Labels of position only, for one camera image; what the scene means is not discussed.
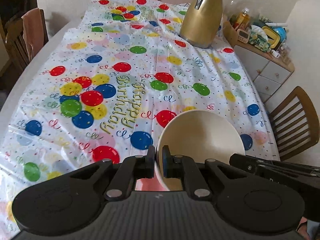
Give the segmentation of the person's right hand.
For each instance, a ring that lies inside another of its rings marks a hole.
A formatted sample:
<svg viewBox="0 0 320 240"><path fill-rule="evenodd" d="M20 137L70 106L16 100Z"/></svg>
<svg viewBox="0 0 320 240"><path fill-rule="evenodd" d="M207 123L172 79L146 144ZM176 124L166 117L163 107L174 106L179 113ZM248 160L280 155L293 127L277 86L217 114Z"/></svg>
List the person's right hand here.
<svg viewBox="0 0 320 240"><path fill-rule="evenodd" d="M308 220L304 217L301 218L300 223L296 231L306 240L310 240L310 236L307 232L307 222Z"/></svg>

